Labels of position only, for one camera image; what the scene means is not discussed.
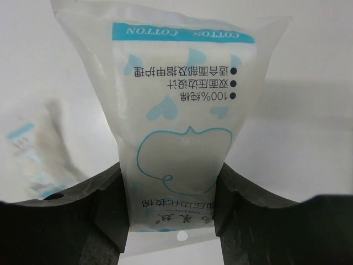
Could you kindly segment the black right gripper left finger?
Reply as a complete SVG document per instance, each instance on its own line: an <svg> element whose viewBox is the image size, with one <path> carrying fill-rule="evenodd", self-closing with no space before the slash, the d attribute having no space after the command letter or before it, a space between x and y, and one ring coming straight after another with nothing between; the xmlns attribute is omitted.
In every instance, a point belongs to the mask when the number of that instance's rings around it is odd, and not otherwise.
<svg viewBox="0 0 353 265"><path fill-rule="evenodd" d="M117 264L129 217L119 164L42 200L1 202L2 264Z"/></svg>

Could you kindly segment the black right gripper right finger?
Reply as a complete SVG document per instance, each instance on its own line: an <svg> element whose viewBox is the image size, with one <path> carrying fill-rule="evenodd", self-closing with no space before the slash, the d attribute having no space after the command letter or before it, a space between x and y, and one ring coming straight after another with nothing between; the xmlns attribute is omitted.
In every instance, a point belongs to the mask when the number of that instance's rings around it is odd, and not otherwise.
<svg viewBox="0 0 353 265"><path fill-rule="evenodd" d="M214 223L225 264L351 264L352 196L298 203L223 165Z"/></svg>

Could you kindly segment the white cotton pad pack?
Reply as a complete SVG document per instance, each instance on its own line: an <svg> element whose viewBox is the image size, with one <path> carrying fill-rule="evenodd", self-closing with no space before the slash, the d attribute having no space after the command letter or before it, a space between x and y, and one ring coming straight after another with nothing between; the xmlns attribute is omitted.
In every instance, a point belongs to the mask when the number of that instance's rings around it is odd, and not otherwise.
<svg viewBox="0 0 353 265"><path fill-rule="evenodd" d="M88 177L66 146L59 101L31 101L1 113L1 201L44 199Z"/></svg>
<svg viewBox="0 0 353 265"><path fill-rule="evenodd" d="M290 17L247 26L119 1L52 1L117 142L145 251L214 226L216 179Z"/></svg>

